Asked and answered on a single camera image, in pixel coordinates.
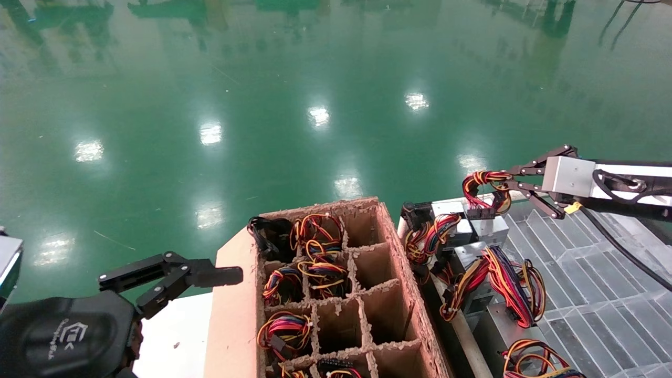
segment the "black cable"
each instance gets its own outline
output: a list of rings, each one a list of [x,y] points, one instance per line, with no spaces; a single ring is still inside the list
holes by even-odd
[[[609,172],[605,172],[602,169],[596,169],[593,171],[593,181],[595,181],[595,184],[597,185],[598,188],[602,189],[605,194],[607,194],[612,200],[622,203],[622,204],[636,204],[639,202],[640,199],[644,197],[649,197],[649,196],[666,196],[670,195],[670,189],[669,188],[661,188],[661,189],[656,189],[656,190],[649,190],[649,191],[644,191],[641,192],[640,194],[637,194],[635,197],[631,199],[625,199],[623,197],[619,197],[614,192],[607,187],[607,184],[605,183],[605,180],[602,179],[600,180],[599,175],[604,176],[604,179],[606,178],[620,178],[619,181],[624,181],[628,180],[631,181],[627,178],[623,178],[619,175],[611,174]]]
[[[247,222],[247,231],[252,235],[259,253],[264,260],[292,262],[296,251],[290,248],[292,222],[287,219],[266,219],[251,217]]]
[[[628,260],[632,261],[633,264],[639,269],[641,269],[644,273],[646,273],[649,277],[653,278],[657,283],[661,284],[664,288],[666,288],[668,291],[672,291],[672,284],[670,282],[667,282],[663,277],[659,276],[658,273],[654,272],[646,266],[643,262],[641,262],[638,258],[634,257],[630,251],[628,251],[624,246],[621,245],[614,237],[607,231],[606,228],[600,223],[597,218],[595,218],[595,215],[591,214],[588,209],[585,207],[581,207],[581,211],[583,211],[583,214],[588,218],[588,220],[595,226],[595,228],[602,234],[604,237],[621,253],[623,256],[627,257]]]

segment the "green epoxy floor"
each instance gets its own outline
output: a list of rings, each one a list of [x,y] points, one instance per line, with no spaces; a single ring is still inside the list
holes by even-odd
[[[672,7],[619,4],[0,0],[14,299],[213,258],[265,211],[379,196],[395,215],[561,143],[670,160]]]

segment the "cardboard divider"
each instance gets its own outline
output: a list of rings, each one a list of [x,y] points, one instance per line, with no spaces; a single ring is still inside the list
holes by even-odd
[[[383,282],[397,278],[390,262],[390,246],[378,243],[369,247],[349,250],[355,262],[355,278],[362,289],[371,289]]]
[[[269,368],[275,354],[262,350],[254,340],[247,342],[252,337],[248,337],[247,333],[252,323],[256,324],[258,331],[273,313],[289,311],[310,315],[313,327],[310,345],[302,355],[282,363],[287,372],[307,368],[312,378],[324,378],[317,371],[319,359],[344,358],[352,360],[365,378],[450,378],[446,375],[444,363],[438,359],[439,347],[431,323],[385,205],[377,198],[361,198],[261,216],[293,221],[313,213],[330,213],[343,223],[343,252],[339,254],[338,262],[348,270],[351,293],[345,299],[313,299],[308,280],[304,277],[304,298],[301,302],[265,307],[261,298],[263,286],[270,272],[283,264],[260,259],[252,238],[246,230],[241,230],[236,236],[235,248],[219,251],[217,264],[228,266],[227,258],[234,256],[232,251],[244,251],[243,255],[248,256],[249,261],[237,264],[245,268],[253,261],[248,275],[253,277],[253,282],[248,284],[246,293],[256,291],[256,299],[248,306],[242,298],[236,299],[236,304],[231,306],[231,297],[220,293],[230,288],[213,290],[216,295],[210,329],[218,331],[208,335],[206,376],[215,378],[225,369],[241,363],[246,369],[245,372],[239,369],[241,376],[267,376],[267,372],[272,371]],[[304,251],[299,251],[293,263],[306,259]],[[230,330],[230,325],[245,323],[252,313],[256,315],[254,321],[244,334],[236,337],[236,340],[245,341],[238,342],[235,349],[229,348],[229,344],[236,342],[225,338],[231,332],[235,333],[235,330]],[[250,369],[252,365],[245,365],[245,361],[255,362],[254,373]]]
[[[362,346],[360,305],[356,298],[317,304],[317,339],[320,354]]]
[[[429,378],[420,342],[381,346],[373,351],[380,378]]]
[[[399,280],[388,281],[365,292],[361,299],[375,344],[417,339],[417,332],[411,323],[415,308],[404,304]]]

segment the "black wire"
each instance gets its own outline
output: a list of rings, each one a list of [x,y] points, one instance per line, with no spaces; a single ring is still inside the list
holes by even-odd
[[[604,176],[604,179],[600,180],[599,175]],[[670,195],[670,189],[669,188],[660,188],[660,189],[655,189],[655,190],[648,190],[641,192],[640,194],[637,194],[635,197],[631,199],[625,199],[623,197],[619,197],[614,194],[614,192],[607,187],[607,184],[605,184],[605,179],[606,178],[611,178],[611,177],[616,177],[618,175],[611,174],[609,172],[605,172],[602,169],[596,169],[593,171],[593,181],[595,181],[595,184],[597,185],[598,188],[602,189],[605,194],[607,194],[609,197],[611,197],[612,200],[618,203],[622,204],[636,204],[639,202],[640,199],[644,197],[649,197],[649,196],[668,196]]]
[[[627,257],[628,260],[632,261],[633,264],[639,269],[641,269],[644,273],[646,273],[649,277],[653,278],[657,283],[661,284],[664,288],[666,288],[668,291],[672,291],[672,284],[670,282],[667,282],[663,277],[659,276],[656,272],[651,270],[648,266],[646,266],[643,262],[641,262],[638,258],[634,257],[630,251],[628,251],[624,246],[621,245],[614,237],[607,231],[606,228],[600,223],[597,218],[595,218],[595,215],[591,214],[588,209],[585,207],[581,207],[581,211],[585,214],[585,216],[588,218],[588,220],[595,226],[595,228],[602,234],[604,237],[621,253],[623,256]]]

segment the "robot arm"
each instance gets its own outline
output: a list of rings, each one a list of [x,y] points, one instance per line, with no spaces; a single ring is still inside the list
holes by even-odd
[[[0,236],[0,246],[5,246],[3,238],[7,237]],[[0,250],[0,261],[5,255],[18,255],[20,261],[20,248],[10,254],[13,249]],[[0,266],[3,276],[14,272],[17,275],[17,270]],[[136,305],[119,295],[161,278]],[[238,266],[215,268],[207,259],[188,260],[166,252],[101,275],[98,295],[8,305],[0,314],[1,375],[137,378],[132,366],[142,343],[142,319],[152,318],[191,286],[236,285],[242,280]],[[14,285],[5,279],[0,287],[11,291]]]
[[[563,145],[507,173],[514,176],[507,183],[511,189],[555,219],[579,202],[598,212],[672,221],[672,163],[586,160]],[[526,176],[541,176],[542,184],[516,180]],[[539,193],[547,193],[552,203]]]

